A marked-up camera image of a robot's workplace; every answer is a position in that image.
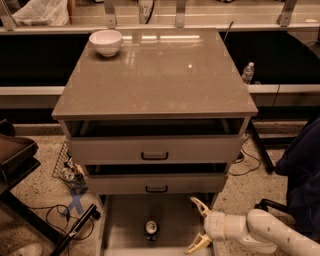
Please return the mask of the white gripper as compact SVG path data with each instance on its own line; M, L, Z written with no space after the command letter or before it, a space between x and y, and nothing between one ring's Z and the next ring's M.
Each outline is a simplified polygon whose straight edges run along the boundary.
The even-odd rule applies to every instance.
M196 197L191 197L190 200L196 205L200 215L204 218L206 234L198 233L186 249L186 254L193 254L206 248L211 243L211 240L224 241L226 239L226 215L223 212L210 212L210 209Z

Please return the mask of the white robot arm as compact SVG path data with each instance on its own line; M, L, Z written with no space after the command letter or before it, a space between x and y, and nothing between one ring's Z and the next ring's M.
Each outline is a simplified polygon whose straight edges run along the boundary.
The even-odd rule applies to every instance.
M291 256L320 256L320 244L296 232L270 213L253 209L244 215L230 215L209 209L196 197L190 200L204 218L204 234L198 233L186 249L195 253L214 241L235 241L247 249L271 254L281 248Z

